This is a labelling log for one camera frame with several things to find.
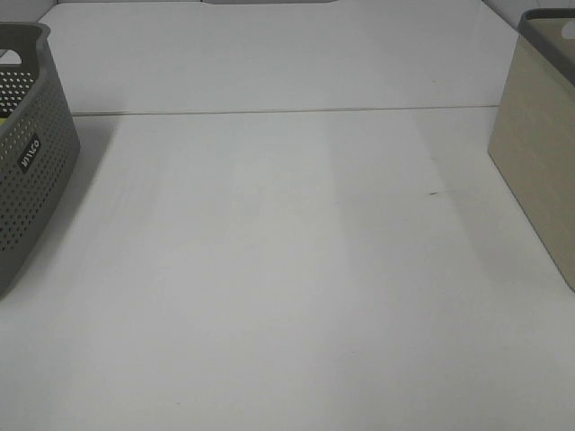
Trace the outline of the beige storage bin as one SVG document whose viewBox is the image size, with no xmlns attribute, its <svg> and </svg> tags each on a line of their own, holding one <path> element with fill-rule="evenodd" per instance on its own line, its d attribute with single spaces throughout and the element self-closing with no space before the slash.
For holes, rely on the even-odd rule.
<svg viewBox="0 0 575 431">
<path fill-rule="evenodd" d="M 522 14 L 488 154 L 568 286 L 574 285 L 571 8 Z"/>
</svg>

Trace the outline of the grey perforated plastic basket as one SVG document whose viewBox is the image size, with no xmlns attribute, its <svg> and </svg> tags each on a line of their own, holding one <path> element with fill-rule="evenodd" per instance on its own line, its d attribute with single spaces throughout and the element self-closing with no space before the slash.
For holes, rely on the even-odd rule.
<svg viewBox="0 0 575 431">
<path fill-rule="evenodd" d="M 41 237 L 68 184 L 80 141 L 49 47 L 50 29 L 2 22 L 1 292 L 6 294 Z"/>
</svg>

